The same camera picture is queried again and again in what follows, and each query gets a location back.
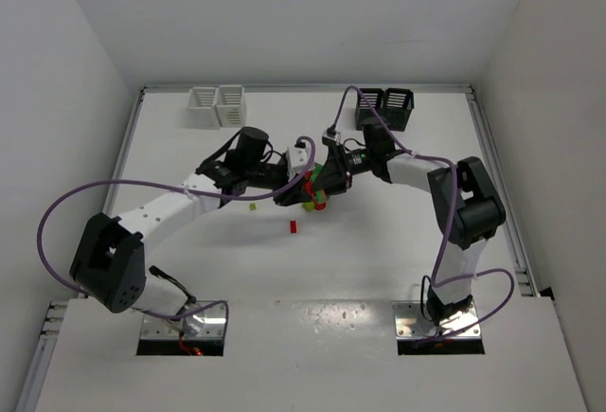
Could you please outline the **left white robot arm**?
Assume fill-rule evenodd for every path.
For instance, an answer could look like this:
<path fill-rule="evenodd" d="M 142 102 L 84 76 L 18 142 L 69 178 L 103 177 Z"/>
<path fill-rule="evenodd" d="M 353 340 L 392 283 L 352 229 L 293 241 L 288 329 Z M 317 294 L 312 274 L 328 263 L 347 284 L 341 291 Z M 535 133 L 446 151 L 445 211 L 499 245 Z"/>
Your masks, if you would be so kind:
<path fill-rule="evenodd" d="M 133 309 L 170 319 L 188 313 L 195 295 L 147 264 L 146 257 L 206 213 L 248 200 L 248 188 L 276 199 L 300 189 L 313 166 L 313 141 L 299 137 L 275 164 L 265 158 L 269 146 L 264 131 L 241 128 L 181 184 L 165 186 L 159 197 L 130 211 L 93 216 L 82 233 L 71 278 L 111 313 Z"/>

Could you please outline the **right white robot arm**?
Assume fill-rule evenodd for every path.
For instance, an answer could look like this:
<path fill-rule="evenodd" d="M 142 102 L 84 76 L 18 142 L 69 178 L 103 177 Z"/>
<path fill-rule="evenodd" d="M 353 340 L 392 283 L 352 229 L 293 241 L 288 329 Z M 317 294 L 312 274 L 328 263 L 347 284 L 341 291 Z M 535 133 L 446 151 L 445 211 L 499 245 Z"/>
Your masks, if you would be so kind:
<path fill-rule="evenodd" d="M 472 279 L 487 241 L 506 220 L 506 211 L 481 159 L 457 163 L 399 149 L 379 121 L 363 123 L 364 146 L 349 151 L 336 128 L 322 135 L 328 156 L 312 189 L 328 196 L 346 192 L 355 175 L 370 172 L 391 185 L 428 193 L 442 234 L 424 313 L 434 324 L 472 304 Z"/>

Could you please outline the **red lego brick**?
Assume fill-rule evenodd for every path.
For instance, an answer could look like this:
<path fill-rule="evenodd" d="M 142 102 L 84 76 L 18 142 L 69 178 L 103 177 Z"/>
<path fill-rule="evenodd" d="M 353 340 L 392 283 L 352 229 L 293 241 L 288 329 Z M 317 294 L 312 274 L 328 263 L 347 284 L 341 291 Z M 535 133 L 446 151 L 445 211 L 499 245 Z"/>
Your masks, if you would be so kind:
<path fill-rule="evenodd" d="M 304 185 L 303 185 L 304 191 L 310 196 L 310 198 L 312 200 L 316 199 L 318 193 L 320 192 L 320 189 L 315 187 L 314 178 L 315 178 L 314 172 L 311 170 L 308 170 L 305 174 Z"/>

